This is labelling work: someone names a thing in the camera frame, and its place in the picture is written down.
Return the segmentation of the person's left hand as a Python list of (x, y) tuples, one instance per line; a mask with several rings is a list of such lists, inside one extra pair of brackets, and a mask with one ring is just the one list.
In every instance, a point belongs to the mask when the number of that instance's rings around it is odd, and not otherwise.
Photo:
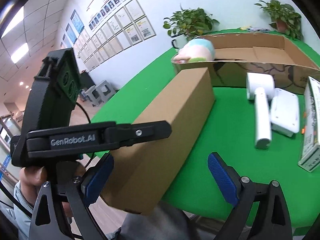
[[(86, 169), (82, 164), (78, 163), (75, 175), (83, 176)], [(27, 167), (20, 170), (20, 188), (22, 195), (29, 205), (34, 207), (37, 199), (39, 187), (47, 180), (47, 171), (44, 167)], [(69, 218), (73, 217), (71, 207), (68, 203), (63, 202), (65, 215)]]

